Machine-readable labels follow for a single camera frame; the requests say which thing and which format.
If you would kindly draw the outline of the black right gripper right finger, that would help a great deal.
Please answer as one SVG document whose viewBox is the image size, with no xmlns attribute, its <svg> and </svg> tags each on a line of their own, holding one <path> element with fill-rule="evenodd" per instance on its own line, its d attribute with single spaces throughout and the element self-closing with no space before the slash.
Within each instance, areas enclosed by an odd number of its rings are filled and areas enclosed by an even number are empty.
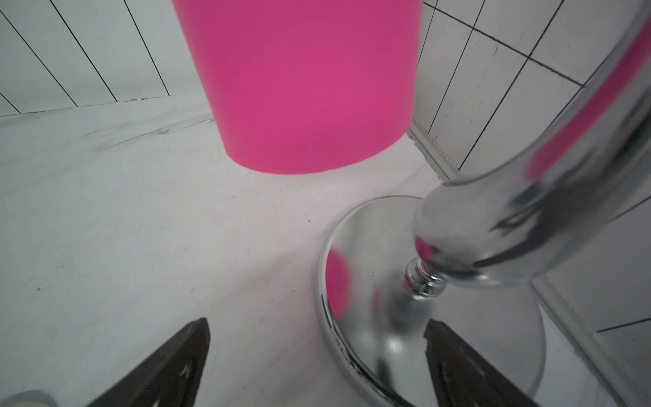
<svg viewBox="0 0 651 407">
<path fill-rule="evenodd" d="M 427 365 L 440 406 L 526 407 L 537 404 L 447 324 L 430 320 L 424 338 Z"/>
</svg>

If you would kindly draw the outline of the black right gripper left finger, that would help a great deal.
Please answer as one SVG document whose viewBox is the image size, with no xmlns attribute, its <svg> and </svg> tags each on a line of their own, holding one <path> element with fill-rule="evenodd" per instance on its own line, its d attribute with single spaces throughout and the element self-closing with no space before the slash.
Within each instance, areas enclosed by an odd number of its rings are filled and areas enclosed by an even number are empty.
<svg viewBox="0 0 651 407">
<path fill-rule="evenodd" d="M 190 322 L 91 405 L 193 406 L 209 349 L 208 321 Z"/>
</svg>

